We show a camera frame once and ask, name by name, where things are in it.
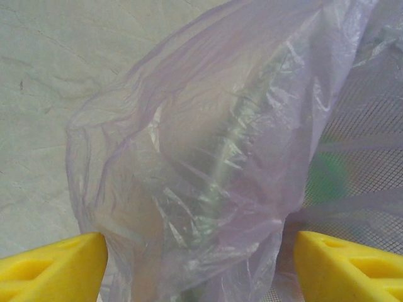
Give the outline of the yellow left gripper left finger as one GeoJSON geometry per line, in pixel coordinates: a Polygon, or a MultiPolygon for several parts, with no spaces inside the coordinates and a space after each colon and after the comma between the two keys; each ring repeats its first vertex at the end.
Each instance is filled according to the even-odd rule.
{"type": "Polygon", "coordinates": [[[0,302],[96,302],[108,261],[91,232],[0,259],[0,302]]]}

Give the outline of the translucent purple bin liner bag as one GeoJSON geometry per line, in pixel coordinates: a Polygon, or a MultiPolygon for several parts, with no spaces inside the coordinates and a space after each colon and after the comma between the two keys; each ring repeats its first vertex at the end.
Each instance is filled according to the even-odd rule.
{"type": "Polygon", "coordinates": [[[403,0],[230,0],[182,27],[67,127],[103,302],[263,302],[288,218],[363,44],[403,0]]]}

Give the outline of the green Sprite plastic bottle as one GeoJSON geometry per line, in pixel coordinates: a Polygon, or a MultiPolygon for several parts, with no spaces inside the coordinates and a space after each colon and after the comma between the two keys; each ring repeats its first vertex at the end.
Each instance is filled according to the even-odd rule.
{"type": "Polygon", "coordinates": [[[307,194],[315,203],[325,203],[348,194],[348,173],[345,161],[329,154],[318,154],[312,159],[307,194]]]}

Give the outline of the metal mesh waste bin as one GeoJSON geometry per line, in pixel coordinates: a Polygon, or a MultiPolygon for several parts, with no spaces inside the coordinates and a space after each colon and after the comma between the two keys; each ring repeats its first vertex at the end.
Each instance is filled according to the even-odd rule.
{"type": "Polygon", "coordinates": [[[293,268],[300,230],[403,255],[403,25],[363,44],[315,155],[345,161],[348,194],[302,209],[283,233],[270,302],[304,302],[293,268]]]}

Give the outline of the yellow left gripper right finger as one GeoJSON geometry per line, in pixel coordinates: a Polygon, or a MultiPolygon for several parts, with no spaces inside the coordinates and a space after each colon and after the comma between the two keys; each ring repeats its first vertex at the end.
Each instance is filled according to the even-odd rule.
{"type": "Polygon", "coordinates": [[[316,232],[297,234],[305,302],[403,302],[403,256],[316,232]]]}

